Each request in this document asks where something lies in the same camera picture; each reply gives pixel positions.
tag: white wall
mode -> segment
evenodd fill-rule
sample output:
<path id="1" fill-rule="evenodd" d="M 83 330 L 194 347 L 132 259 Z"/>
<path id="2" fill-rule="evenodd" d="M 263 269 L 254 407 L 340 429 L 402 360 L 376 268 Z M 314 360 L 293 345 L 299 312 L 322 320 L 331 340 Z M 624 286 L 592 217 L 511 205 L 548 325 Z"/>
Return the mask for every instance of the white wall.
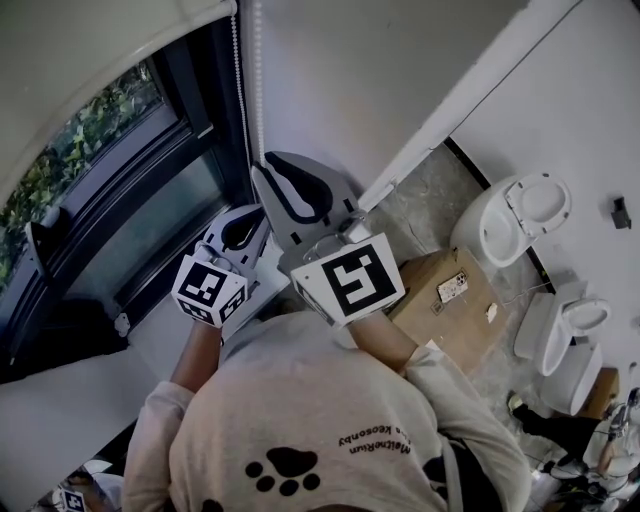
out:
<path id="1" fill-rule="evenodd" d="M 315 158 L 345 171 L 360 191 L 366 190 L 526 4 L 262 2 L 265 150 Z M 243 5 L 251 107 L 253 3 Z M 249 113 L 253 124 L 252 108 Z"/>
<path id="2" fill-rule="evenodd" d="M 26 510 L 130 425 L 156 382 L 128 349 L 0 386 L 0 502 Z"/>
<path id="3" fill-rule="evenodd" d="M 543 170 L 567 182 L 573 213 L 534 248 L 609 300 L 613 321 L 593 338 L 625 372 L 640 361 L 640 231 L 616 230 L 609 211 L 624 195 L 640 221 L 638 48 L 629 0 L 584 0 L 453 134 L 491 182 Z"/>

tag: window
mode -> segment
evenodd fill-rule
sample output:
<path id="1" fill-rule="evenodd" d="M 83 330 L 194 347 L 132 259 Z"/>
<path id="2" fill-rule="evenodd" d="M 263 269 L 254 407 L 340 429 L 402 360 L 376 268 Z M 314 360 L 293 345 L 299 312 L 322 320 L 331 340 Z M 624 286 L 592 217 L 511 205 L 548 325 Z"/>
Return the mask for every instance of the window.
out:
<path id="1" fill-rule="evenodd" d="M 251 200 L 231 41 L 220 20 L 128 70 L 0 211 L 0 383 L 122 350 L 115 316 L 141 319 L 213 216 Z"/>
<path id="2" fill-rule="evenodd" d="M 92 98 L 40 153 L 0 211 L 0 296 L 25 251 L 25 225 L 42 221 L 105 151 L 162 102 L 140 63 Z"/>

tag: white toilet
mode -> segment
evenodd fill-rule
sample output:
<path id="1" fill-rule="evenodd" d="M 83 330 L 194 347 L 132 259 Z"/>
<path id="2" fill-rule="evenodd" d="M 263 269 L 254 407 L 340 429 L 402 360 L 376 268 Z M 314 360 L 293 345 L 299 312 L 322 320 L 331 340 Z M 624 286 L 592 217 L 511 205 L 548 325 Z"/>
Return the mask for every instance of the white toilet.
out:
<path id="1" fill-rule="evenodd" d="M 569 347 L 557 371 L 543 379 L 540 398 L 552 409 L 575 416 L 589 396 L 601 368 L 599 344 Z"/>
<path id="2" fill-rule="evenodd" d="M 467 247 L 487 271 L 511 265 L 571 212 L 567 185 L 548 173 L 511 176 L 485 190 L 458 220 L 451 247 Z"/>
<path id="3" fill-rule="evenodd" d="M 545 377 L 562 362 L 574 336 L 587 336 L 610 316 L 606 300 L 587 298 L 588 283 L 578 281 L 558 287 L 556 294 L 536 293 L 516 336 L 514 352 L 533 360 Z"/>

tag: gray sweatshirt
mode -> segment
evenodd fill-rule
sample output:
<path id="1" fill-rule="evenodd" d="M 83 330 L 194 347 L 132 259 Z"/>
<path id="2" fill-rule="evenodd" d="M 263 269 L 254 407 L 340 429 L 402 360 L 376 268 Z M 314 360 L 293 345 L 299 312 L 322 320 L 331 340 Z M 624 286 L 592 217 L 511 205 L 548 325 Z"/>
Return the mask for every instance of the gray sweatshirt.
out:
<path id="1" fill-rule="evenodd" d="M 525 506 L 522 452 L 442 352 L 416 350 L 404 379 L 305 312 L 241 331 L 222 359 L 195 396 L 163 382 L 147 399 L 125 512 Z"/>

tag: window blind cord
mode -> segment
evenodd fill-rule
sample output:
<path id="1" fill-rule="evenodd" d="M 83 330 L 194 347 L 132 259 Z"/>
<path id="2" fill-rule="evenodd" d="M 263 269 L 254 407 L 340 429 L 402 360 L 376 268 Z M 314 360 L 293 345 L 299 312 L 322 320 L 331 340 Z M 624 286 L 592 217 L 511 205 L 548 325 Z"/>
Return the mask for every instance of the window blind cord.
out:
<path id="1" fill-rule="evenodd" d="M 240 117 L 242 118 L 242 135 L 244 136 L 244 152 L 247 158 L 247 169 L 251 169 L 249 158 L 249 138 L 247 137 L 247 114 L 244 108 L 244 96 L 242 94 L 242 78 L 240 75 L 240 52 L 238 50 L 238 29 L 236 15 L 231 16 L 231 37 L 233 39 L 233 62 L 236 68 L 236 88 L 238 89 L 238 103 L 240 105 Z"/>
<path id="2" fill-rule="evenodd" d="M 256 0 L 253 14 L 253 37 L 255 61 L 255 108 L 256 108 L 256 130 L 258 132 L 258 154 L 260 165 L 266 167 L 264 158 L 264 113 L 262 105 L 262 2 Z"/>

